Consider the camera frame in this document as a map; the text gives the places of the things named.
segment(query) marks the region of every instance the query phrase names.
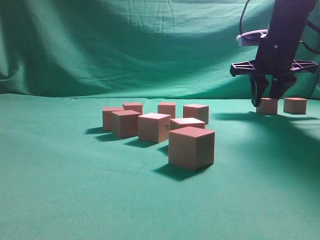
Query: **green backdrop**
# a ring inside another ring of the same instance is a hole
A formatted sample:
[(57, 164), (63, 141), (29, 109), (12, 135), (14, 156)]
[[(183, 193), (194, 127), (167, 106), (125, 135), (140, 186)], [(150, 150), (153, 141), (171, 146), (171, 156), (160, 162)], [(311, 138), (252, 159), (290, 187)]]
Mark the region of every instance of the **green backdrop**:
[[(236, 42), (245, 0), (1, 0), (0, 93), (46, 97), (247, 99), (230, 64), (257, 47)], [(268, 27), (273, 2), (252, 0), (245, 31)], [(309, 18), (320, 23), (319, 6)], [(303, 40), (320, 49), (320, 35)], [(297, 59), (319, 61), (302, 46)], [(318, 74), (286, 96), (320, 98)]]

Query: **black cable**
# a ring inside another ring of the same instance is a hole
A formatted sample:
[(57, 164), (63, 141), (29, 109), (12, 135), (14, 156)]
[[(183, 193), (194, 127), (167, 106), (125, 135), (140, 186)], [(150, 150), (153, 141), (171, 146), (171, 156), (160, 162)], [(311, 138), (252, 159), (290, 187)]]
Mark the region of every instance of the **black cable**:
[(314, 49), (312, 49), (307, 43), (305, 43), (304, 41), (300, 41), (300, 44), (302, 44), (307, 50), (309, 50), (310, 52), (314, 53), (314, 54), (320, 54), (320, 51), (316, 51)]
[(242, 20), (244, 18), (244, 15), (245, 15), (245, 12), (246, 12), (246, 9), (247, 9), (247, 6), (248, 6), (249, 2), (250, 2), (250, 0), (246, 1), (245, 5), (244, 5), (244, 8), (243, 8), (243, 11), (242, 11), (242, 14), (241, 14), (241, 17), (240, 17), (240, 22), (239, 22), (240, 34), (243, 34), (243, 31), (242, 31)]
[(310, 28), (312, 28), (313, 30), (315, 30), (316, 32), (318, 32), (320, 34), (320, 27), (314, 25), (312, 22), (310, 22), (309, 20), (306, 21), (306, 25), (309, 26)]

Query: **cube top face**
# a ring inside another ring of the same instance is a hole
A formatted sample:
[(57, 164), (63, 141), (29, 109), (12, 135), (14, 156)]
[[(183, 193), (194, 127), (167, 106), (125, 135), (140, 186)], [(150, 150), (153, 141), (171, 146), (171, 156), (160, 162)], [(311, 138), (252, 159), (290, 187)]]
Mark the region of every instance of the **cube top face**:
[(264, 97), (261, 98), (261, 103), (260, 104), (265, 104), (265, 103), (277, 103), (278, 99), (274, 99), (274, 98), (269, 98), (269, 97)]
[(175, 102), (159, 102), (159, 106), (175, 106)]
[(201, 137), (207, 134), (212, 134), (212, 133), (215, 133), (215, 131), (210, 129), (193, 127), (193, 126), (187, 126), (187, 127), (178, 128), (170, 131), (170, 134), (180, 134), (180, 135), (184, 135), (192, 138), (198, 138), (198, 137)]
[(171, 121), (177, 123), (177, 124), (202, 124), (205, 123), (204, 121), (201, 121), (199, 119), (196, 119), (194, 117), (186, 117), (186, 118), (173, 118)]
[(106, 106), (102, 109), (103, 112), (112, 112), (112, 111), (123, 111), (122, 106)]
[(139, 118), (147, 118), (147, 119), (163, 119), (167, 117), (171, 117), (171, 115), (162, 114), (162, 113), (153, 113), (153, 112), (139, 116)]
[(209, 107), (208, 105), (201, 105), (201, 104), (188, 104), (183, 106), (190, 107), (190, 108), (197, 108), (197, 109)]
[(123, 106), (142, 106), (140, 102), (125, 102), (122, 104)]
[(307, 101), (305, 98), (300, 98), (300, 97), (285, 97), (284, 100), (293, 100), (293, 101)]
[(140, 112), (133, 110), (124, 110), (124, 111), (114, 111), (113, 114), (118, 116), (128, 116), (128, 115), (140, 115)]

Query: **wooden block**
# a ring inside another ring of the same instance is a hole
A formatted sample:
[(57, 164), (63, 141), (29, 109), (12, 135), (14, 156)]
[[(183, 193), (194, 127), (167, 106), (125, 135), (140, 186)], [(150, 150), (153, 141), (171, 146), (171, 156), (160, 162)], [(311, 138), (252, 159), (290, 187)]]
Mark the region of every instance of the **wooden block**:
[(306, 114), (307, 99), (299, 97), (286, 97), (283, 111), (288, 114)]
[(112, 115), (111, 112), (123, 111), (124, 108), (120, 107), (104, 107), (102, 109), (102, 129), (103, 131), (111, 131), (112, 130)]
[(124, 110), (133, 110), (143, 114), (143, 105), (140, 102), (125, 102), (122, 104)]
[(265, 115), (278, 114), (278, 99), (261, 98), (261, 102), (255, 108), (255, 112)]
[(193, 126), (169, 131), (169, 164), (192, 171), (213, 164), (215, 138), (215, 131)]
[(161, 143), (168, 139), (170, 128), (169, 114), (147, 113), (138, 118), (139, 140)]
[(133, 110), (113, 111), (112, 133), (119, 138), (134, 137), (138, 135), (138, 116), (140, 112)]
[(160, 102), (158, 104), (158, 114), (169, 114), (172, 119), (176, 118), (175, 102)]
[(201, 104), (183, 105), (183, 117), (199, 119), (205, 124), (209, 123), (209, 106)]
[(206, 123), (194, 117), (174, 118), (170, 120), (170, 130), (181, 129), (185, 127), (204, 129), (206, 128)]

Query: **wooden cube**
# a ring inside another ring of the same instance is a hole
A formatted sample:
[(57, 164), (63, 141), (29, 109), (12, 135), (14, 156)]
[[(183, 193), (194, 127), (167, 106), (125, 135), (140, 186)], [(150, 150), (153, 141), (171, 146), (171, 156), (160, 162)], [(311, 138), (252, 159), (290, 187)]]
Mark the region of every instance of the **wooden cube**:
[(192, 171), (213, 164), (215, 138), (215, 131), (193, 126), (169, 131), (169, 164)]
[(143, 105), (140, 102), (125, 102), (122, 104), (124, 110), (133, 110), (143, 114)]
[(147, 113), (138, 118), (139, 140), (161, 143), (168, 139), (170, 128), (169, 114)]
[(183, 105), (183, 117), (199, 119), (205, 124), (209, 123), (209, 106), (201, 104)]
[(112, 130), (112, 115), (111, 112), (123, 111), (124, 108), (120, 107), (104, 107), (102, 109), (102, 129), (103, 131)]
[(204, 129), (206, 128), (206, 123), (194, 117), (174, 118), (170, 120), (170, 130), (181, 129), (185, 127)]
[(255, 108), (255, 112), (265, 115), (278, 114), (278, 99), (261, 98), (261, 102)]
[(176, 118), (175, 102), (160, 102), (158, 104), (158, 114), (169, 114), (172, 119)]
[(286, 97), (284, 99), (283, 111), (288, 114), (306, 114), (307, 99), (299, 97)]
[(133, 110), (113, 111), (112, 133), (119, 138), (134, 137), (138, 135), (138, 116), (140, 112)]

